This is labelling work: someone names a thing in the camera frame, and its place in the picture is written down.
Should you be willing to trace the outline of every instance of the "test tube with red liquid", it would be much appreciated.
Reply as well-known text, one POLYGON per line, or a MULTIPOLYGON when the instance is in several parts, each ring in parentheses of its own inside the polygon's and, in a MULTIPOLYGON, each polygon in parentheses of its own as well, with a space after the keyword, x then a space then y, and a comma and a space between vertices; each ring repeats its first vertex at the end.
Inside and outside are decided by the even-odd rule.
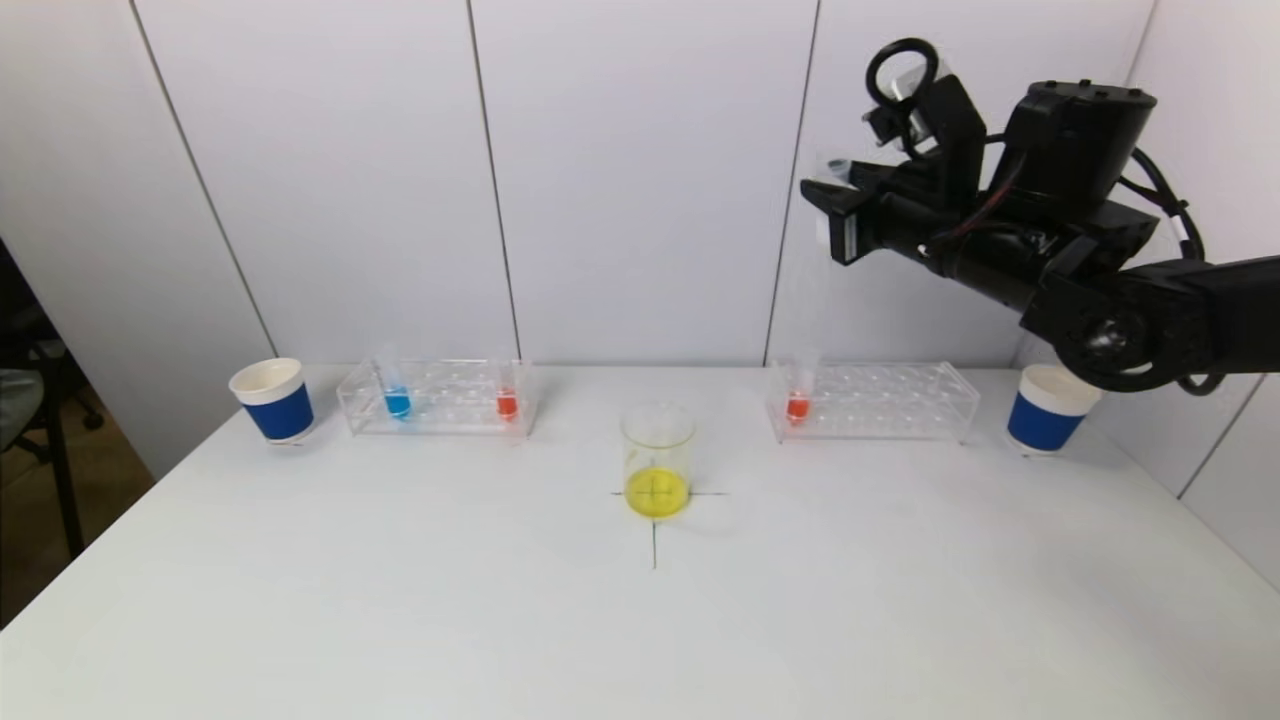
POLYGON ((803 425, 809 418, 813 388, 818 378, 818 359, 815 348, 804 350, 796 357, 796 373, 787 395, 787 421, 792 427, 803 425))
POLYGON ((511 360, 492 360, 494 383, 498 398, 498 416, 508 423, 520 416, 520 400, 516 397, 516 366, 511 360))

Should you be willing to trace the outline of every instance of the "white cup rim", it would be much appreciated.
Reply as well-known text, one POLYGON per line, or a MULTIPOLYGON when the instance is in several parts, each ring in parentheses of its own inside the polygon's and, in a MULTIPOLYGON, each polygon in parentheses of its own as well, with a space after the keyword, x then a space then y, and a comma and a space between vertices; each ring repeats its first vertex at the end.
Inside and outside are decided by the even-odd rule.
POLYGON ((293 357, 260 360, 232 375, 227 387, 241 398, 275 392, 302 373, 302 361, 293 357))
POLYGON ((1032 405, 1056 415, 1088 415, 1102 391, 1061 365, 1037 364, 1023 369, 1018 392, 1032 405))

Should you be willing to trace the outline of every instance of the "chair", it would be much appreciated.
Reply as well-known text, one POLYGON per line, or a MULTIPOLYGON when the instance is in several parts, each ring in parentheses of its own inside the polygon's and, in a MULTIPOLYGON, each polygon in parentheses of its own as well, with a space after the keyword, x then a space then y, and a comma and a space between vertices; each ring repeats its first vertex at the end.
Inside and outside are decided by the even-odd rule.
POLYGON ((0 277, 0 283, 10 291, 0 299, 0 451, 13 446, 31 452, 41 464, 52 462, 67 550, 76 559, 84 550, 84 534, 76 507, 70 462, 67 459, 63 401, 68 395, 76 397, 84 407, 83 423, 88 429, 102 427, 104 418, 74 389, 68 392, 74 360, 56 337, 44 309, 33 302, 33 296, 31 305, 14 307, 14 275, 22 287, 26 287, 26 282, 17 273, 8 252, 4 252, 3 260, 0 275, 4 277, 0 277), (49 433, 47 445, 41 446, 23 437, 36 429, 49 433))

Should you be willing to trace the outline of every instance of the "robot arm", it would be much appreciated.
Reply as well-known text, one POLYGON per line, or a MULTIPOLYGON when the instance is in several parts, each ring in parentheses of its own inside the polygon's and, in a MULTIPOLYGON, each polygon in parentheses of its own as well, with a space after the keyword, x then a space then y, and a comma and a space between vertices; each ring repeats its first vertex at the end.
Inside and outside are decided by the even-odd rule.
POLYGON ((1103 389, 1178 382, 1207 395, 1222 374, 1280 372, 1280 256, 1204 261, 1187 204, 1135 147, 1155 97, 1089 81, 1038 82, 1005 132, 988 136, 959 78, 942 72, 923 40, 881 50, 867 72, 877 108, 864 120, 882 145, 901 142, 909 160, 854 161, 847 177, 801 181, 801 195, 828 217, 833 260, 850 265, 879 249, 910 258, 1021 313, 1021 327, 1103 389), (906 91, 890 97, 877 76, 900 53, 925 65, 895 82, 906 91), (936 145, 919 150, 929 138, 936 145), (992 142, 1005 151, 979 192, 992 142), (1121 178, 1130 156, 1155 187, 1121 178), (1121 270, 1157 219, 1107 200, 1116 182, 1174 218, 1181 259, 1121 270), (1210 377, 1196 383, 1192 374, 1210 377))

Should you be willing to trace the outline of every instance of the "black chair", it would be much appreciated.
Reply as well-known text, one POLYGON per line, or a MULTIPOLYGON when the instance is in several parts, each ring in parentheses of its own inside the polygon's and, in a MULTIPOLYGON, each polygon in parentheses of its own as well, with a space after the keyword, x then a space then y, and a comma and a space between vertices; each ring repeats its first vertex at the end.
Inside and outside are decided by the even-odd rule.
POLYGON ((84 534, 76 507, 70 462, 67 459, 67 437, 61 421, 63 401, 68 396, 76 398, 84 409, 83 423, 88 429, 101 428, 104 418, 73 384, 79 369, 67 346, 58 338, 44 309, 35 302, 29 288, 26 288, 26 281, 17 272, 8 251, 0 256, 0 283, 6 287, 0 297, 0 368, 9 370, 0 383, 5 386, 0 402, 5 404, 6 415, 28 415, 24 423, 20 416, 8 418, 20 429, 0 451, 13 446, 31 452, 41 464, 52 462, 67 550, 74 559, 84 550, 84 534), (18 283, 26 293, 14 292, 18 283), (24 295, 31 296, 29 304, 23 302, 24 295), (37 392, 38 400, 33 402, 37 392), (23 437, 36 429, 47 432, 47 445, 42 446, 23 437))

